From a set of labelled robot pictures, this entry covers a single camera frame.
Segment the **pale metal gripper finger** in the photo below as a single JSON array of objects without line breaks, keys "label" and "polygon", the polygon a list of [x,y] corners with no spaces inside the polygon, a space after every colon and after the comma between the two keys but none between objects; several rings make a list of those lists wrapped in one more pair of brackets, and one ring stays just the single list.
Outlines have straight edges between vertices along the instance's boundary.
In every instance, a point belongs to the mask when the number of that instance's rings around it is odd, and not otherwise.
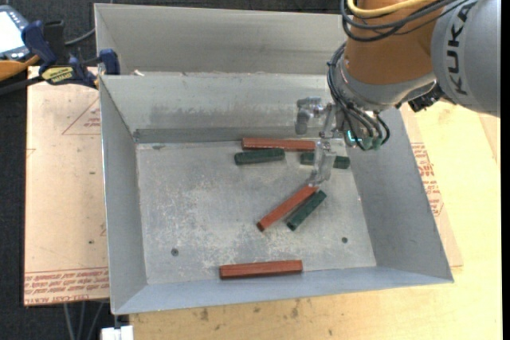
[{"label": "pale metal gripper finger", "polygon": [[312,172],[308,179],[309,186],[319,186],[326,182],[331,175],[331,144],[319,141],[314,150]]},{"label": "pale metal gripper finger", "polygon": [[320,180],[327,181],[335,164],[335,154],[324,154],[320,161]]}]

